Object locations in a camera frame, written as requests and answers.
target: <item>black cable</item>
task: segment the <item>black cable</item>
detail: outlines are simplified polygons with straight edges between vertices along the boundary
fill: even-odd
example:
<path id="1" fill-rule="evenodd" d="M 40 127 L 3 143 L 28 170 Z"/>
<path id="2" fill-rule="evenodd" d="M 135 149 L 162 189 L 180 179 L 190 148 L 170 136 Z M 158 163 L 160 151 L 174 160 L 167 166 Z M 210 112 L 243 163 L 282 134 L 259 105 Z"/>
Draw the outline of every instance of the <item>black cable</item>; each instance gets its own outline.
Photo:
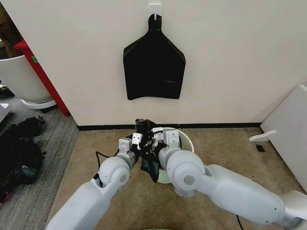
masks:
<path id="1" fill-rule="evenodd" d="M 98 170 L 99 170 L 99 168 L 100 168 L 100 159 L 99 159 L 99 156 L 98 156 L 98 155 L 103 156 L 103 157 L 106 157 L 106 158 L 109 158 L 109 157 L 115 157 L 116 154 L 118 154 L 118 152 L 119 152 L 119 149 L 118 149 L 117 152 L 114 154 L 114 156 L 107 156 L 107 155 L 105 155 L 105 154 L 102 154 L 102 153 L 96 151 L 96 157 L 97 157 L 97 162 L 98 162 Z"/>
<path id="2" fill-rule="evenodd" d="M 240 226 L 241 230 L 244 230 L 244 228 L 243 228 L 243 226 L 242 226 L 242 224 L 241 224 L 241 221 L 240 221 L 240 219 L 239 219 L 239 216 L 238 216 L 238 215 L 236 215 L 236 219 L 237 219 L 237 221 L 238 221 L 238 224 L 239 224 L 239 226 Z"/>
<path id="3" fill-rule="evenodd" d="M 180 148 L 182 149 L 182 142 L 181 142 L 180 135 L 179 135 L 179 142 L 180 142 Z"/>

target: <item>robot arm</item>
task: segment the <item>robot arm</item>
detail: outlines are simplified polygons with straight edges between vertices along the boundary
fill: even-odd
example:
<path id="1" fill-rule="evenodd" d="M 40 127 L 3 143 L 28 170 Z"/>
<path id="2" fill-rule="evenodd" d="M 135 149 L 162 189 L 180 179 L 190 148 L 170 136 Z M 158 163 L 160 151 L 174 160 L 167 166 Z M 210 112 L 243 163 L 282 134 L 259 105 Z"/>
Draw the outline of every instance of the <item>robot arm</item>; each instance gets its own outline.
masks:
<path id="1" fill-rule="evenodd" d="M 98 173 L 81 185 L 49 222 L 46 230 L 91 230 L 109 208 L 114 194 L 127 183 L 136 162 L 131 139 L 119 140 L 117 156 L 106 159 Z"/>
<path id="2" fill-rule="evenodd" d="M 164 133 L 162 167 L 180 196 L 206 194 L 218 207 L 261 225 L 306 229 L 307 196 L 297 191 L 278 195 L 219 165 L 203 165 L 191 151 L 177 150 L 178 131 Z"/>

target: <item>white wall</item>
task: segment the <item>white wall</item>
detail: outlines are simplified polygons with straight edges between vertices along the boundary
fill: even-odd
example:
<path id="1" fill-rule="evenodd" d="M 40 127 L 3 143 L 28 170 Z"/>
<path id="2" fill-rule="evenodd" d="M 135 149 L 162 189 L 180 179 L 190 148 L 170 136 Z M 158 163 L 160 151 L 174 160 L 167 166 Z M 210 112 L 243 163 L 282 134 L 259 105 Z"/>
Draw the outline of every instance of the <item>white wall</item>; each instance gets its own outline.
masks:
<path id="1" fill-rule="evenodd" d="M 1 0 L 79 125 L 262 122 L 307 80 L 307 1 L 162 0 L 185 54 L 179 100 L 128 101 L 123 49 L 146 0 Z"/>

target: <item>white bucket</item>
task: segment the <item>white bucket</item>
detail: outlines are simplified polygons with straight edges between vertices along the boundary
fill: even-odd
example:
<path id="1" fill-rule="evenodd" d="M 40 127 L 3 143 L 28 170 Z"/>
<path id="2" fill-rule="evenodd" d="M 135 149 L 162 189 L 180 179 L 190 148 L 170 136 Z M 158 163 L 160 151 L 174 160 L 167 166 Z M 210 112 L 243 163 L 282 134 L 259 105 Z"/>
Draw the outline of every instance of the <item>white bucket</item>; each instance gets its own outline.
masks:
<path id="1" fill-rule="evenodd" d="M 173 130 L 175 128 L 169 128 L 169 127 L 163 127 L 164 131 L 168 131 L 168 130 Z M 177 129 L 179 132 L 179 136 L 181 139 L 181 149 L 183 150 L 188 150 L 194 153 L 194 146 L 192 141 L 190 140 L 190 138 L 182 131 L 180 131 L 179 129 Z M 163 169 L 159 169 L 159 178 L 158 178 L 158 182 L 162 183 L 162 184 L 169 184 L 171 183 L 171 181 L 169 180 L 168 176 L 167 176 L 167 172 Z"/>

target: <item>red pillar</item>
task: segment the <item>red pillar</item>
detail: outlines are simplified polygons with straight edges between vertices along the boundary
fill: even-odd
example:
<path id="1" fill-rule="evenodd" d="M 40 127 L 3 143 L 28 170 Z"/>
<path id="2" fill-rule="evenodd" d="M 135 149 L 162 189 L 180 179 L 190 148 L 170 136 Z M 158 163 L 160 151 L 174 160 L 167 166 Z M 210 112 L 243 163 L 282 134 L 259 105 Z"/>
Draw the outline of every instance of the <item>red pillar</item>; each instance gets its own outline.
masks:
<path id="1" fill-rule="evenodd" d="M 56 89 L 52 85 L 51 81 L 49 80 L 48 76 L 44 72 L 43 68 L 38 63 L 34 54 L 30 50 L 28 44 L 24 40 L 22 40 L 21 42 L 17 43 L 14 46 L 14 48 L 22 51 L 22 53 L 25 55 L 28 62 L 30 63 L 30 65 L 34 69 L 35 73 L 37 73 L 38 77 L 40 78 L 40 80 L 42 81 L 42 83 L 44 84 L 44 86 L 46 87 L 48 92 L 50 93 L 53 100 L 57 103 L 60 111 L 62 111 L 62 113 L 65 116 L 69 116 L 70 113 L 69 113 L 68 108 L 66 107 L 66 105 L 62 101 L 61 97 L 59 96 L 58 92 L 56 91 Z"/>

